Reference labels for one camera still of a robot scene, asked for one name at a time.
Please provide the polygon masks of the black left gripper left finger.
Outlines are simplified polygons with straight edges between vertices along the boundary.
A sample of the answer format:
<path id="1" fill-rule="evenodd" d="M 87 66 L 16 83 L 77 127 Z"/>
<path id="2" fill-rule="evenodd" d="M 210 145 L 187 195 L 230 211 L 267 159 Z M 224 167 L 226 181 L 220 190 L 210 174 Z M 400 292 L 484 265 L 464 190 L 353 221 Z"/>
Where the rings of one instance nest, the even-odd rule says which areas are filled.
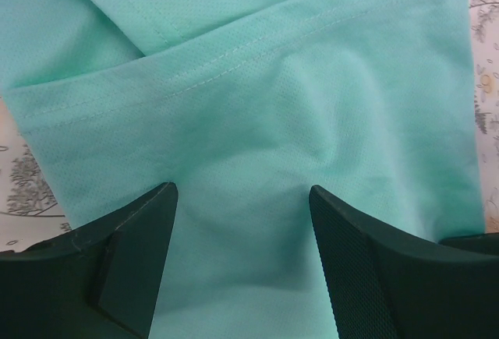
<path id="1" fill-rule="evenodd" d="M 4 251 L 2 337 L 148 337 L 177 201 L 164 183 L 63 235 Z"/>

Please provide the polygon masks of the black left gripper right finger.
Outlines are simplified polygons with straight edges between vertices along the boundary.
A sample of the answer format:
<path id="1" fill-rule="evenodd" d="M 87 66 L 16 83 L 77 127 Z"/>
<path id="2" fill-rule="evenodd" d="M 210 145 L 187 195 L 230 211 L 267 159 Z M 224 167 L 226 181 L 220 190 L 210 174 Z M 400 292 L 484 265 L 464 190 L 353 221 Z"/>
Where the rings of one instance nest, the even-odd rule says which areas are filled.
<path id="1" fill-rule="evenodd" d="M 318 185 L 309 205 L 339 337 L 497 337 L 498 256 L 410 235 Z"/>

